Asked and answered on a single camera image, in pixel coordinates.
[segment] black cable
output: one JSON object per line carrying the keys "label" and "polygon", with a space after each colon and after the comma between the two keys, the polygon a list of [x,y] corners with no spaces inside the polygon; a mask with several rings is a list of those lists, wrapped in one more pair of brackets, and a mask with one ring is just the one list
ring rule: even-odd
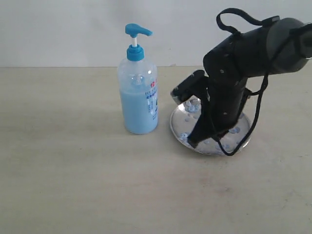
{"label": "black cable", "polygon": [[213,139],[218,143],[221,151],[227,155],[227,156],[233,156],[239,149],[240,147],[245,143],[245,141],[250,137],[250,135],[252,134],[252,132],[254,131],[255,129],[255,126],[258,122],[258,119],[259,119],[259,114],[260,114],[260,108],[261,108],[261,101],[262,101],[262,97],[263,97],[263,93],[264,91],[266,90],[266,88],[268,87],[268,84],[269,84],[269,73],[270,73],[270,69],[273,65],[273,62],[276,60],[276,58],[279,56],[279,54],[283,51],[283,49],[286,47],[286,45],[291,41],[293,40],[294,38],[294,35],[289,35],[281,44],[280,46],[278,47],[278,49],[276,50],[276,52],[274,53],[273,57],[270,59],[269,61],[269,64],[268,64],[268,68],[267,68],[267,71],[263,77],[263,80],[262,80],[262,84],[261,84],[261,88],[257,91],[257,92],[254,92],[252,93],[252,96],[255,96],[255,95],[258,95],[258,98],[257,98],[257,104],[256,104],[256,111],[255,111],[255,115],[254,115],[254,119],[253,119],[253,123],[249,129],[249,131],[246,133],[246,135],[243,137],[243,139],[240,141],[240,143],[236,146],[236,148],[232,151],[232,152],[227,152],[219,138],[216,136],[216,130],[215,130],[215,126],[214,126],[214,123],[213,123],[213,120],[212,120],[212,115],[211,115],[211,111],[210,111],[210,114],[209,114],[209,119],[210,119],[210,123],[213,127],[213,131],[215,132],[215,136],[213,137]]}

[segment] plastic bottle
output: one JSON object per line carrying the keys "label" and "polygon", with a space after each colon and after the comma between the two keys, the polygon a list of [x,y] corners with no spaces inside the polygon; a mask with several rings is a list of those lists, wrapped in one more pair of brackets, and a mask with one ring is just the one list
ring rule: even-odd
{"label": "plastic bottle", "polygon": [[132,38],[127,58],[118,67],[119,92],[125,128],[134,134],[146,134],[158,124],[157,67],[144,58],[137,35],[151,36],[152,32],[131,23],[125,28]]}

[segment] black strap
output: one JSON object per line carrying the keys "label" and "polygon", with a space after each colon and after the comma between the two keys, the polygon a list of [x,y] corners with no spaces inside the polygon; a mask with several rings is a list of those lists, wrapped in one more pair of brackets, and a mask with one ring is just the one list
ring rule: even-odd
{"label": "black strap", "polygon": [[227,26],[225,25],[222,21],[221,21],[221,15],[222,14],[234,14],[237,16],[241,16],[244,20],[246,20],[248,23],[252,24],[252,25],[256,25],[256,26],[270,26],[273,23],[275,23],[276,21],[279,20],[279,16],[274,16],[274,17],[270,17],[267,18],[263,21],[259,21],[253,17],[251,17],[250,15],[248,15],[245,11],[237,9],[237,8],[227,8],[223,11],[221,11],[217,17],[216,17],[216,23],[218,24],[219,28],[223,31],[227,31],[230,32],[232,34],[240,34],[240,32],[232,27],[232,26]]}

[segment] blue liquid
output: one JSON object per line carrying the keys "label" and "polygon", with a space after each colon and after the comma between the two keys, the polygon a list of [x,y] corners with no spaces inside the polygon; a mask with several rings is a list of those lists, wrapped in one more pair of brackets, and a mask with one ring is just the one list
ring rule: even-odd
{"label": "blue liquid", "polygon": [[146,93],[120,91],[120,99],[126,129],[134,134],[146,134],[158,124],[157,91],[153,96]]}

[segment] bottle label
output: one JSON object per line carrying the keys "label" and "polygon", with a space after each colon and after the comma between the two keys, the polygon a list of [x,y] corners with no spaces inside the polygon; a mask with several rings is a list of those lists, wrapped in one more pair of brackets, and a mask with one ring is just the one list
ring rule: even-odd
{"label": "bottle label", "polygon": [[151,89],[145,92],[147,99],[148,111],[153,115],[153,120],[157,118],[158,111],[158,90],[157,79],[151,83]]}

